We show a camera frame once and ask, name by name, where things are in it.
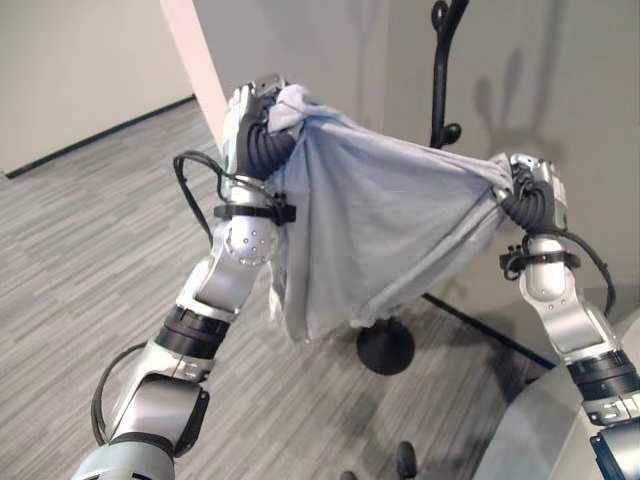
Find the black cable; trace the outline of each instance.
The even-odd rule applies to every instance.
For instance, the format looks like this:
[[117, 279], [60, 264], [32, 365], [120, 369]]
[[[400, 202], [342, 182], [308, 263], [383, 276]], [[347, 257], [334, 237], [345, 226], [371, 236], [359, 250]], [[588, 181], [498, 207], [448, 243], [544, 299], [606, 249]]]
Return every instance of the black cable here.
[[93, 436], [95, 437], [98, 445], [104, 445], [107, 443], [107, 435], [105, 432], [104, 415], [102, 413], [102, 393], [104, 391], [104, 385], [107, 383], [107, 379], [111, 374], [111, 371], [115, 366], [120, 363], [125, 357], [132, 354], [136, 350], [144, 348], [146, 342], [138, 343], [132, 347], [127, 348], [124, 352], [121, 352], [116, 358], [114, 358], [109, 366], [102, 372], [95, 392], [93, 392], [93, 398], [91, 399], [91, 429], [93, 430]]
[[200, 165], [204, 165], [205, 167], [213, 170], [213, 172], [217, 176], [216, 192], [220, 200], [222, 200], [223, 202], [228, 203], [227, 198], [225, 198], [224, 194], [222, 193], [222, 178], [228, 178], [229, 180], [240, 183], [247, 188], [260, 193], [271, 203], [274, 208], [276, 208], [276, 210], [279, 208], [279, 202], [272, 195], [270, 195], [264, 189], [241, 178], [238, 178], [236, 175], [225, 172], [224, 169], [220, 165], [218, 165], [218, 163], [210, 156], [196, 150], [187, 150], [186, 152], [177, 155], [173, 159], [173, 170], [176, 174], [178, 185], [180, 185], [180, 189], [182, 190], [182, 193], [184, 194], [184, 197], [187, 200], [187, 204], [189, 205], [189, 208], [191, 208], [193, 215], [196, 217], [196, 220], [207, 234], [209, 245], [213, 245], [213, 234], [204, 214], [202, 213], [202, 210], [200, 209], [200, 206], [198, 205], [198, 202], [187, 186], [187, 177], [185, 177], [184, 175], [184, 162], [186, 160], [199, 163]]
[[522, 241], [522, 248], [525, 249], [525, 254], [528, 255], [528, 243], [529, 238], [532, 235], [558, 235], [559, 237], [566, 238], [567, 240], [571, 240], [576, 243], [585, 253], [589, 256], [593, 264], [596, 266], [605, 283], [607, 284], [607, 302], [604, 307], [604, 315], [608, 317], [611, 313], [611, 309], [616, 303], [616, 287], [613, 284], [613, 279], [611, 278], [611, 274], [609, 273], [609, 268], [607, 264], [600, 258], [600, 256], [596, 253], [596, 251], [579, 235], [569, 232], [567, 230], [562, 230], [559, 228], [536, 228], [533, 231], [530, 231]]

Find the black shoe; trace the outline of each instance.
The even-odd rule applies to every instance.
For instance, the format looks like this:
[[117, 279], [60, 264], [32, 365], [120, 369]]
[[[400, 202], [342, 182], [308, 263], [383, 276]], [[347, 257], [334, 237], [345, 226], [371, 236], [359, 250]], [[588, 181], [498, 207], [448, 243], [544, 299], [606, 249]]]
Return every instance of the black shoe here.
[[346, 471], [340, 475], [339, 480], [358, 480], [358, 477], [356, 477], [355, 473]]

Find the silver robot arm segment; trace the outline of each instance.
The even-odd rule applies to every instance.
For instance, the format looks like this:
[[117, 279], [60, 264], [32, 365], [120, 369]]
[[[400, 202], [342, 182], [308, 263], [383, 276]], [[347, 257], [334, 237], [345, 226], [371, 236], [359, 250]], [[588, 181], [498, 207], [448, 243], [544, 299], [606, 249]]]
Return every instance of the silver robot arm segment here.
[[[278, 76], [265, 77], [238, 88], [230, 100], [225, 204], [215, 210], [223, 221], [211, 235], [211, 251], [136, 360], [100, 434], [105, 444], [85, 459], [73, 480], [173, 480], [173, 459], [197, 440], [209, 402], [203, 382], [216, 351], [261, 267], [277, 250], [278, 225], [295, 219], [291, 207], [274, 202], [281, 197], [268, 194], [262, 184], [295, 146], [289, 134], [266, 133], [265, 111], [283, 85]], [[250, 141], [253, 147], [247, 147]]]
[[[591, 439], [605, 478], [640, 478], [640, 378], [606, 316], [576, 289], [573, 269], [580, 262], [559, 241], [576, 238], [566, 232], [564, 186], [544, 160], [518, 154], [511, 164], [516, 191], [496, 196], [528, 234], [522, 247], [501, 257], [505, 277], [519, 277], [520, 292], [567, 366], [589, 420], [606, 427]], [[605, 310], [614, 298], [608, 296]]]

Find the gray carpet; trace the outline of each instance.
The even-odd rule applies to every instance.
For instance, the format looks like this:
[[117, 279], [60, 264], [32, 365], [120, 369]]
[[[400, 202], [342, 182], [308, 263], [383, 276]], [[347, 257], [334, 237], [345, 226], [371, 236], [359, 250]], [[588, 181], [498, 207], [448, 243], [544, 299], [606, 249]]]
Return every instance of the gray carpet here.
[[[13, 180], [0, 179], [0, 478], [64, 479], [95, 446], [89, 401], [109, 360], [153, 336], [208, 250], [172, 156], [212, 151], [195, 102]], [[214, 178], [190, 185], [211, 213]], [[471, 478], [507, 405], [540, 369], [425, 300], [405, 307], [411, 367], [367, 371], [355, 332], [291, 344], [266, 319], [266, 271], [211, 375], [200, 440], [179, 479]], [[107, 387], [112, 403], [126, 366]]]

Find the white wall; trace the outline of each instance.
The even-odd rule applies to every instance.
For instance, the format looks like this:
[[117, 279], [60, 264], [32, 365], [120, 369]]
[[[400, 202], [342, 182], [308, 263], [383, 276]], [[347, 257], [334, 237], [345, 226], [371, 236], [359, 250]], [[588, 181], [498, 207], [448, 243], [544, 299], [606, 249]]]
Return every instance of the white wall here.
[[0, 170], [191, 94], [158, 0], [0, 3]]
[[[385, 131], [426, 143], [435, 35], [431, 2], [393, 2]], [[471, 0], [450, 58], [446, 121], [453, 151], [524, 151], [554, 161], [570, 228], [609, 263], [618, 315], [640, 303], [640, 3], [637, 0]], [[506, 282], [498, 255], [520, 239], [505, 225], [487, 252], [440, 292], [454, 306], [553, 358], [539, 320]], [[578, 281], [603, 304], [602, 280], [581, 255]]]
[[194, 0], [225, 94], [277, 72], [383, 128], [389, 0]]

